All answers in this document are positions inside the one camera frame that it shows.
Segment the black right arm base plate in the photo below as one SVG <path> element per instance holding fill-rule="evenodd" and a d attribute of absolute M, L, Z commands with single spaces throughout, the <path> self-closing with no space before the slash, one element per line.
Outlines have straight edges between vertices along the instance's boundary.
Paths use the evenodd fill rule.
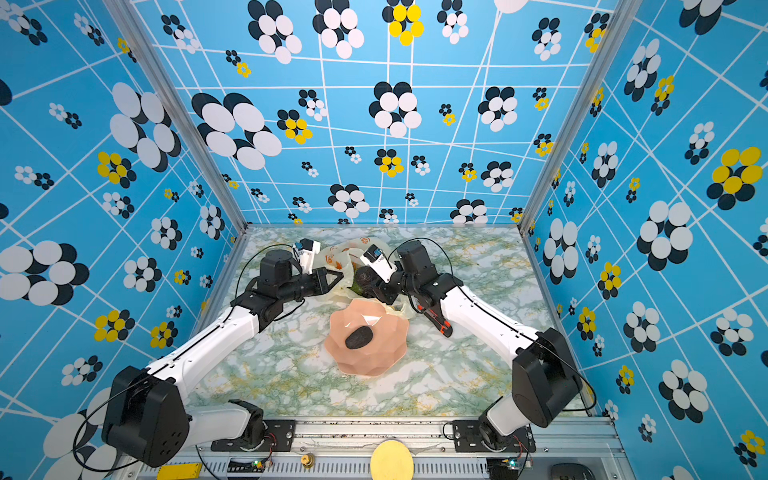
<path fill-rule="evenodd" d="M 534 453 L 537 449 L 529 426 L 523 426 L 509 435 L 496 432 L 489 423 L 479 420 L 454 420 L 450 423 L 457 453 Z"/>

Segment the translucent yellowish plastic bag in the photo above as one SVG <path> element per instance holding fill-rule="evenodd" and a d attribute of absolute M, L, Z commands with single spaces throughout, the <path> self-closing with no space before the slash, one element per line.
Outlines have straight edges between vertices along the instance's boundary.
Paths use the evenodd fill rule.
<path fill-rule="evenodd" d="M 332 299 L 338 301 L 354 298 L 374 300 L 374 297 L 364 296 L 362 287 L 355 279 L 357 271 L 365 267 L 362 261 L 363 254 L 372 245 L 380 247 L 384 253 L 392 251 L 383 239 L 369 236 L 344 240 L 339 244 L 323 247 L 320 250 L 319 257 L 314 261 L 314 266 L 323 266 L 328 270 L 340 271 L 343 274 L 343 279 L 331 289 L 330 296 Z"/>

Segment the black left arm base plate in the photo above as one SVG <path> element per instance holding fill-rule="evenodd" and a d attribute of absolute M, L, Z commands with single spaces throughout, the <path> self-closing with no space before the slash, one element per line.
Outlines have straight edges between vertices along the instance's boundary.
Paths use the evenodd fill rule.
<path fill-rule="evenodd" d="M 215 452 L 289 452 L 295 438 L 296 421 L 293 419 L 267 419 L 260 427 L 246 431 L 236 439 L 222 439 L 211 443 Z"/>

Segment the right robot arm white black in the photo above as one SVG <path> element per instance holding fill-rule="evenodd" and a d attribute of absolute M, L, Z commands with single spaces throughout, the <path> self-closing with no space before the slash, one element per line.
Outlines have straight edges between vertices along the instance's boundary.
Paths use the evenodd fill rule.
<path fill-rule="evenodd" d="M 549 426 L 579 396 L 584 381 L 558 330 L 515 321 L 473 293 L 453 271 L 439 272 L 419 238 L 403 242 L 395 254 L 392 260 L 376 245 L 363 253 L 355 281 L 366 297 L 391 305 L 404 295 L 443 336 L 451 336 L 459 325 L 511 368 L 511 392 L 478 418 L 489 449 L 503 450 L 528 425 Z"/>

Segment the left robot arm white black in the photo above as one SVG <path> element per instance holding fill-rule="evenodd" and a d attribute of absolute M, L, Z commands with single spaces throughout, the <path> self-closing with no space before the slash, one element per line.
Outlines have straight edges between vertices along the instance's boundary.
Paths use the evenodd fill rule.
<path fill-rule="evenodd" d="M 320 267 L 284 279 L 253 279 L 227 312 L 182 346 L 115 377 L 102 424 L 103 442 L 150 467 L 203 443 L 234 440 L 248 449 L 261 446 L 266 425 L 260 407 L 239 399 L 190 407 L 189 394 L 230 353 L 276 321 L 285 304 L 324 295 L 342 278 L 341 272 Z"/>

